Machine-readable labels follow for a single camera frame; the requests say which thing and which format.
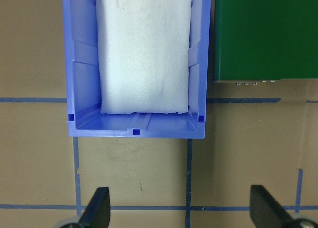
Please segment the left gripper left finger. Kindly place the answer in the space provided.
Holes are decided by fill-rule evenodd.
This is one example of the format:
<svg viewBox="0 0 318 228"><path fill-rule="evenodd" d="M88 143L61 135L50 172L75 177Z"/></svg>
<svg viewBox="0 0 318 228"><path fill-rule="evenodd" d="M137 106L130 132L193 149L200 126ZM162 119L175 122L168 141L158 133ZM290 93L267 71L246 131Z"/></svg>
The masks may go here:
<svg viewBox="0 0 318 228"><path fill-rule="evenodd" d="M83 228L108 228L111 218L108 187L98 187L84 213L79 219Z"/></svg>

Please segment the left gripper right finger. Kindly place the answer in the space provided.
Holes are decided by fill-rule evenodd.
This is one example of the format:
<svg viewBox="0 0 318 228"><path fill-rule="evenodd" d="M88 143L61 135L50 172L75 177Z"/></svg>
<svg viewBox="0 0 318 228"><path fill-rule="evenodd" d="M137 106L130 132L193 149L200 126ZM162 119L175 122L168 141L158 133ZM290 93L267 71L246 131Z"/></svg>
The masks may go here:
<svg viewBox="0 0 318 228"><path fill-rule="evenodd" d="M262 185L251 185L249 215L256 228L288 228L294 219Z"/></svg>

